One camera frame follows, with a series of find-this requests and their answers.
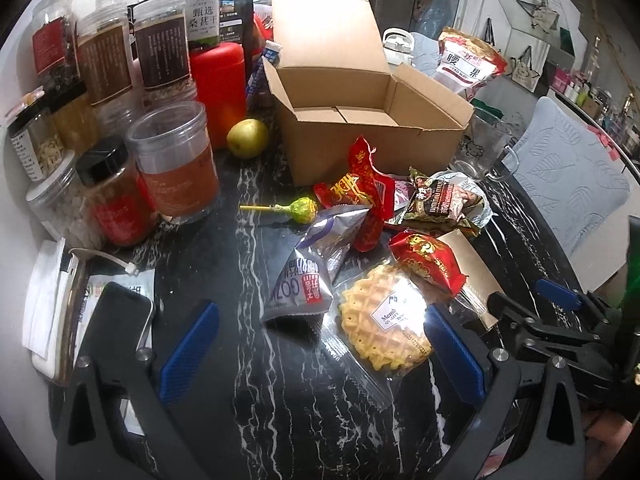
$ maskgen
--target silver snack package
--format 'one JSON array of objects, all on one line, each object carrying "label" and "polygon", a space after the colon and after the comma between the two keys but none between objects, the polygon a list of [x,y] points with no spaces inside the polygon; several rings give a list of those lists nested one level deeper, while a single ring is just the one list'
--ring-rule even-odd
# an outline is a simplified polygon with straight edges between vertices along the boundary
[{"label": "silver snack package", "polygon": [[287,259],[261,321],[324,314],[336,297],[332,282],[370,206],[337,205],[318,213]]}]

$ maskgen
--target mug handle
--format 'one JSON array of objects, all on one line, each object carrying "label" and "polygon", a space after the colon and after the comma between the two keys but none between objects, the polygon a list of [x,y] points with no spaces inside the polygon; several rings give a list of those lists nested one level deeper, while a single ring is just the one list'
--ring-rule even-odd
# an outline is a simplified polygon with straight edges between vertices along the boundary
[{"label": "mug handle", "polygon": [[503,176],[493,176],[492,175],[493,169],[492,169],[489,173],[486,174],[486,177],[490,180],[493,180],[494,182],[501,182],[506,178],[510,177],[512,174],[518,171],[518,167],[520,166],[520,159],[518,158],[518,154],[515,151],[513,151],[513,148],[511,146],[505,146],[503,151],[511,153],[511,155],[513,155],[516,158],[516,167],[513,168],[513,170],[511,170],[509,174],[506,174]]}]

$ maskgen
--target black package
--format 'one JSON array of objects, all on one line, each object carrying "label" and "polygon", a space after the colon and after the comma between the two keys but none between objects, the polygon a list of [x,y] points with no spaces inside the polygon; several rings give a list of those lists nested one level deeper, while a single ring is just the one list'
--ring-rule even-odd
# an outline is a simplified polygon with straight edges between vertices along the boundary
[{"label": "black package", "polygon": [[254,0],[220,0],[220,41],[242,45],[245,80],[248,80],[254,49]]}]

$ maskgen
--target lollipop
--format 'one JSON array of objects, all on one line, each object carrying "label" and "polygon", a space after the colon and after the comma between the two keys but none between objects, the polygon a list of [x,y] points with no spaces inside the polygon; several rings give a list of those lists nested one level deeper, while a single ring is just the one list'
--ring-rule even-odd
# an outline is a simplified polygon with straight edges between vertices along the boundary
[{"label": "lollipop", "polygon": [[277,211],[289,214],[299,224],[311,224],[316,219],[318,204],[303,196],[289,205],[241,205],[240,211]]}]

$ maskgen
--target brown label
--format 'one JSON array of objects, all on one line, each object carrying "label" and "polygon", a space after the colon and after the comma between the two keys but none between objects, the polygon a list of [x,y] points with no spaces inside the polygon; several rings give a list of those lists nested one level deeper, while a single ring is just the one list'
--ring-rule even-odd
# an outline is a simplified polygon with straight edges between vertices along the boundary
[{"label": "brown label", "polygon": [[38,75],[65,60],[64,26],[64,18],[58,18],[39,28],[31,38]]},{"label": "brown label", "polygon": [[108,28],[78,45],[78,66],[92,105],[132,88],[122,26]]},{"label": "brown label", "polygon": [[142,173],[158,211],[184,216],[206,208],[218,194],[218,176],[208,144],[188,164],[165,173]]},{"label": "brown label", "polygon": [[184,15],[136,30],[142,81],[147,90],[189,76],[189,50]]}]

